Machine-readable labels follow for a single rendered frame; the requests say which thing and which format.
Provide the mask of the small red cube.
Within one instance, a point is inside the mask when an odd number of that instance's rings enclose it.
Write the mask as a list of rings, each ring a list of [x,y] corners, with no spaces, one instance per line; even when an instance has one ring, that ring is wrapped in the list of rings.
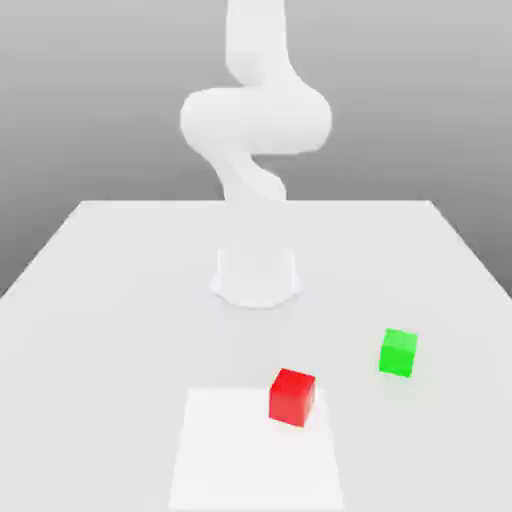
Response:
[[[282,368],[269,390],[269,417],[304,428],[314,404],[316,378]]]

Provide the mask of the small green cube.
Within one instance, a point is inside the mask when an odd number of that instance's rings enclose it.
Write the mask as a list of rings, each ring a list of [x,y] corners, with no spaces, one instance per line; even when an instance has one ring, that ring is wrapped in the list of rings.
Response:
[[[410,378],[416,354],[418,335],[387,328],[381,345],[379,370]]]

